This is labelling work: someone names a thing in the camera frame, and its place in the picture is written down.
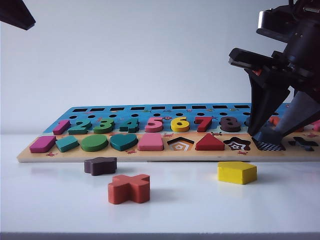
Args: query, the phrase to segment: blue puzzle board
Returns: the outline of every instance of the blue puzzle board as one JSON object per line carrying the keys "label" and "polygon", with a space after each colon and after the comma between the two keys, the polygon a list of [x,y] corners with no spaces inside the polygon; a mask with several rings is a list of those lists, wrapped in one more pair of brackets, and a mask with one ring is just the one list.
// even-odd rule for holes
{"label": "blue puzzle board", "polygon": [[[274,116],[282,117],[289,103],[283,103],[273,113]],[[142,104],[142,105],[102,105],[102,106],[77,106],[67,110],[55,122],[53,122],[41,136],[53,136],[53,129],[61,120],[69,120],[70,127],[76,126],[77,121],[89,120],[92,126],[86,134],[74,134],[79,146],[67,152],[60,152],[57,146],[53,146],[48,152],[31,153],[29,146],[17,157],[20,162],[83,162],[95,157],[117,157],[123,162],[153,162],[153,161],[252,161],[252,162],[274,162],[274,161],[319,161],[320,149],[313,146],[312,151],[306,151],[303,147],[292,145],[294,137],[301,137],[307,141],[319,144],[318,132],[313,131],[313,126],[308,125],[303,132],[294,132],[282,140],[279,149],[270,147],[261,150],[264,143],[253,141],[247,133],[246,120],[250,116],[251,103],[188,103],[188,104]],[[138,119],[138,131],[134,134],[138,140],[143,137],[145,126],[149,118],[162,118],[163,130],[160,132],[163,142],[162,151],[142,151],[133,146],[126,151],[119,151],[109,144],[105,149],[96,152],[87,152],[82,149],[82,141],[90,135],[94,135],[93,128],[100,126],[102,119],[113,119],[114,129],[106,133],[108,141],[115,134],[126,134],[120,132],[120,125],[130,119]],[[171,121],[175,118],[186,117],[189,122],[189,130],[186,132],[174,132],[171,129]],[[211,117],[212,124],[205,132],[197,132],[199,124],[195,124],[196,117]],[[234,117],[240,123],[239,132],[226,132],[221,129],[220,120],[223,117]],[[212,134],[219,141],[225,143],[224,150],[196,150],[196,144],[206,135]],[[63,134],[56,135],[56,139],[69,136],[66,130]],[[172,140],[183,137],[190,142],[186,149],[173,150]],[[250,142],[250,150],[244,148],[232,149],[227,144],[232,137]]]}

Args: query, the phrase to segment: pink parallelogram piece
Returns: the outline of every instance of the pink parallelogram piece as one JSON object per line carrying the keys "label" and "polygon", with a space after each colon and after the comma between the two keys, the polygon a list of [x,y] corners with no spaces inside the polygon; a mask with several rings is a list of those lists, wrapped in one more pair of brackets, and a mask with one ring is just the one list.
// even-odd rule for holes
{"label": "pink parallelogram piece", "polygon": [[162,151],[164,144],[160,133],[146,133],[138,142],[139,151]]}
{"label": "pink parallelogram piece", "polygon": [[56,136],[40,136],[30,147],[31,153],[46,153],[56,144]]}
{"label": "pink parallelogram piece", "polygon": [[70,125],[71,124],[69,120],[61,120],[59,121],[58,125],[55,126],[52,132],[54,135],[61,135],[70,127]]}

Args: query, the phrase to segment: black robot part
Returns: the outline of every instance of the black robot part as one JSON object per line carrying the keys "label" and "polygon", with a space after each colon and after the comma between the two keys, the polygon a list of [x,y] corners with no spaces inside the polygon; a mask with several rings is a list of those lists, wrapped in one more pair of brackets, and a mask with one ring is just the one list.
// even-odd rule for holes
{"label": "black robot part", "polygon": [[0,0],[0,21],[24,30],[36,23],[22,0]]}
{"label": "black robot part", "polygon": [[[289,0],[288,5],[262,11],[256,32],[287,43],[283,53],[274,51],[268,57],[235,48],[229,63],[249,75],[248,133],[258,141],[279,144],[284,136],[320,119],[320,0]],[[279,127],[266,130],[269,117],[289,95],[289,86],[295,91],[291,109]]]}

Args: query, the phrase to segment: teal heart piece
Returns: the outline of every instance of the teal heart piece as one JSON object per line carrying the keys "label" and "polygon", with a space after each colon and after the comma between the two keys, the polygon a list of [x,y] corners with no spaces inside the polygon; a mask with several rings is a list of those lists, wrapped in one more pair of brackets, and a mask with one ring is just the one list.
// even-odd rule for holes
{"label": "teal heart piece", "polygon": [[138,143],[138,138],[135,134],[116,134],[110,138],[110,144],[118,151],[124,151],[132,148]]}

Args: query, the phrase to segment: wooden block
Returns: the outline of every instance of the wooden block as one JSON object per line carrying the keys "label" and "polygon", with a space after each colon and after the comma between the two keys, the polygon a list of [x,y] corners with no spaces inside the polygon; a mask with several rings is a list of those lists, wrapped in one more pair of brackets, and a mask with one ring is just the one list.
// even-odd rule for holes
{"label": "wooden block", "polygon": [[84,120],[78,120],[75,122],[76,126],[73,126],[68,129],[68,133],[70,135],[73,134],[87,134],[88,129],[92,126],[90,120],[84,119]]}
{"label": "wooden block", "polygon": [[212,124],[212,116],[196,116],[194,119],[195,124],[200,124],[197,132],[205,132]]}
{"label": "wooden block", "polygon": [[139,131],[139,120],[136,117],[129,119],[119,126],[120,132],[136,133]]}
{"label": "wooden block", "polygon": [[110,133],[115,126],[115,121],[111,118],[103,118],[100,121],[99,126],[93,128],[95,134],[107,134]]}
{"label": "wooden block", "polygon": [[170,123],[171,129],[177,133],[184,133],[190,129],[190,123],[185,116],[176,117]]}
{"label": "wooden block", "polygon": [[195,144],[195,150],[223,151],[225,150],[225,144],[216,137],[212,136],[210,133],[208,133]]}
{"label": "wooden block", "polygon": [[139,151],[162,151],[164,144],[160,133],[146,133],[138,143]]}
{"label": "wooden block", "polygon": [[320,132],[320,120],[311,123],[313,125],[313,130]]}
{"label": "wooden block", "polygon": [[238,120],[233,116],[224,116],[220,119],[221,130],[235,133],[241,130],[241,125]]}
{"label": "wooden block", "polygon": [[55,141],[55,144],[61,153],[67,152],[79,146],[78,140],[72,135]]}
{"label": "wooden block", "polygon": [[280,122],[280,117],[278,116],[271,116],[269,118],[269,123],[271,123],[274,126],[277,126],[279,122]]}
{"label": "wooden block", "polygon": [[92,176],[114,174],[117,169],[116,157],[96,157],[84,161],[84,172]]}
{"label": "wooden block", "polygon": [[150,200],[149,175],[118,175],[112,178],[112,182],[108,184],[108,201],[121,204],[127,200],[139,204]]}
{"label": "wooden block", "polygon": [[257,167],[242,161],[220,161],[218,180],[234,184],[247,184],[257,180]]}
{"label": "wooden block", "polygon": [[30,147],[31,153],[46,153],[56,143],[56,136],[40,136]]}
{"label": "wooden block", "polygon": [[133,133],[130,134],[116,134],[110,138],[110,144],[118,151],[125,151],[132,148],[138,143],[137,136]]}
{"label": "wooden block", "polygon": [[162,131],[164,129],[163,127],[163,119],[162,117],[150,117],[147,125],[144,128],[144,131],[146,133],[157,133]]}
{"label": "wooden block", "polygon": [[81,142],[81,147],[86,152],[97,152],[108,145],[108,139],[103,134],[94,134],[87,136]]}
{"label": "wooden block", "polygon": [[68,128],[70,127],[69,120],[60,120],[58,125],[53,129],[54,135],[61,135],[63,134]]}

